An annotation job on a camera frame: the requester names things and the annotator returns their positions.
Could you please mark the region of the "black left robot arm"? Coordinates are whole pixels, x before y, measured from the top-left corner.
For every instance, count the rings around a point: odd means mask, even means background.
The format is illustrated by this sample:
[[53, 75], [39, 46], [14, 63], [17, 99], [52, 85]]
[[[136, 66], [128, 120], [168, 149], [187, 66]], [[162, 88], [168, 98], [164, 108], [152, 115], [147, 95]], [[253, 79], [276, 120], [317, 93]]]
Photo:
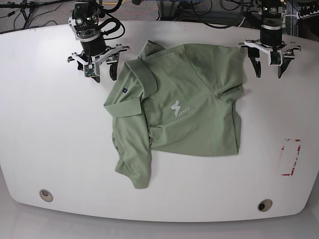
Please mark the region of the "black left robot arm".
[[248, 50], [256, 77], [261, 77], [260, 52], [267, 54], [268, 65], [278, 68], [278, 78], [286, 71], [288, 65], [295, 59], [295, 51], [301, 47], [295, 42], [286, 44], [283, 41], [283, 29], [286, 27], [286, 3], [283, 0], [254, 0], [252, 4], [258, 12], [258, 17], [250, 11], [245, 14], [245, 19], [260, 30], [257, 40], [245, 40], [240, 47]]

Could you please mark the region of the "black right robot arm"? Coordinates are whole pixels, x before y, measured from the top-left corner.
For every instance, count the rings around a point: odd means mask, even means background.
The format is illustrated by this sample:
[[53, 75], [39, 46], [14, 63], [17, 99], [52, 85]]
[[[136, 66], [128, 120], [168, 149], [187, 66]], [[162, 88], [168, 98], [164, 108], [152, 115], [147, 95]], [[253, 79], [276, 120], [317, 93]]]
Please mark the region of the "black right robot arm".
[[78, 70], [83, 71], [84, 76], [100, 82], [100, 66], [106, 63], [110, 66], [110, 77], [117, 79], [118, 61], [121, 52], [129, 50], [129, 46], [117, 44], [108, 46], [106, 41], [115, 40], [117, 37], [109, 35], [119, 29], [125, 33], [124, 25], [111, 13], [115, 12], [122, 4], [118, 1], [112, 9], [105, 9], [101, 0], [77, 0], [68, 19], [68, 24], [75, 34], [76, 40], [80, 41], [83, 48], [80, 54], [72, 53], [67, 61], [76, 61]]

